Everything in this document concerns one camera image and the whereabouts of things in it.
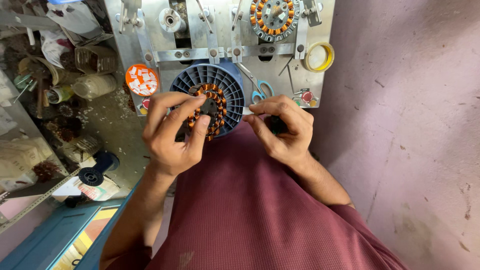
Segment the metal rack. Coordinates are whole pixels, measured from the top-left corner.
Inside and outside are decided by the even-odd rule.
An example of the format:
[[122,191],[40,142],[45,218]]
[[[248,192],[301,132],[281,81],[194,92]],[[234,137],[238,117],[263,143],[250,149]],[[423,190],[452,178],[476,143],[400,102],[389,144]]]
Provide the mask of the metal rack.
[[[124,70],[137,63],[156,69],[161,81],[160,91],[170,89],[173,79],[187,67],[182,64],[184,61],[208,59],[210,63],[217,64],[220,58],[229,57],[233,62],[242,62],[259,79],[268,81],[277,95],[299,97],[295,93],[309,88],[316,97],[320,97],[324,73],[311,73],[303,68],[300,61],[305,57],[309,43],[328,42],[335,0],[294,0],[300,11],[296,31],[279,42],[264,44],[259,44],[250,16],[246,15],[250,14],[251,3],[241,0],[238,4],[221,0],[186,0],[184,4],[192,44],[186,49],[178,49],[175,33],[165,31],[165,26],[161,25],[167,23],[162,20],[161,12],[170,9],[168,1],[107,1],[106,5]],[[278,76],[292,56],[294,60],[290,67],[294,89],[288,87],[288,74]],[[252,91],[252,84],[245,83],[245,96],[251,96]],[[141,96],[132,96],[135,105],[141,104]],[[246,100],[246,105],[251,103],[251,100]]]

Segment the forearm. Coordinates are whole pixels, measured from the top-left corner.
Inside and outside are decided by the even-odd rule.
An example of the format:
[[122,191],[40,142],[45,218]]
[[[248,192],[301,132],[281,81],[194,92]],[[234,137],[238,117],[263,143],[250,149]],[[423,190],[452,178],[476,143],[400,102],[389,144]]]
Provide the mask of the forearm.
[[163,204],[172,176],[156,172],[149,164],[125,210],[115,224],[102,251],[100,269],[105,269],[117,257],[151,247],[160,229]]
[[306,156],[303,162],[291,167],[299,176],[300,186],[326,206],[349,205],[355,208],[342,185],[310,154]]

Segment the pink wall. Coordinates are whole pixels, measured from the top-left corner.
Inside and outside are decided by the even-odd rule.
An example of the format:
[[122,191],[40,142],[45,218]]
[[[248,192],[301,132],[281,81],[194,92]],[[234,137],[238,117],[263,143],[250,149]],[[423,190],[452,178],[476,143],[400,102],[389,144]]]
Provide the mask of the pink wall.
[[479,14],[471,0],[336,2],[312,150],[414,270],[480,265]]

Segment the blue plastic spool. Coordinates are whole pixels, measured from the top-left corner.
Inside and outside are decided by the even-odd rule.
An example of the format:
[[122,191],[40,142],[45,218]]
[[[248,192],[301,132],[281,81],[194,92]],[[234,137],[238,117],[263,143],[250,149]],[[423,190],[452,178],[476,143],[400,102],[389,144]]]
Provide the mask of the blue plastic spool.
[[216,65],[208,64],[208,60],[198,60],[173,80],[170,91],[188,94],[192,86],[200,83],[215,84],[223,91],[227,100],[227,115],[223,118],[225,124],[216,137],[228,134],[240,123],[243,107],[245,107],[243,79],[240,70],[226,59],[221,59],[220,64]]

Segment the fingernail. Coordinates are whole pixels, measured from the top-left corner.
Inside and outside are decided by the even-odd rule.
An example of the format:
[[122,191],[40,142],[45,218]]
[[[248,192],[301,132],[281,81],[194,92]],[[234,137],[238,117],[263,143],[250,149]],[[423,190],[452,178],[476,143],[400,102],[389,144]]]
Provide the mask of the fingernail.
[[199,120],[201,124],[208,125],[210,123],[210,116],[202,116]]

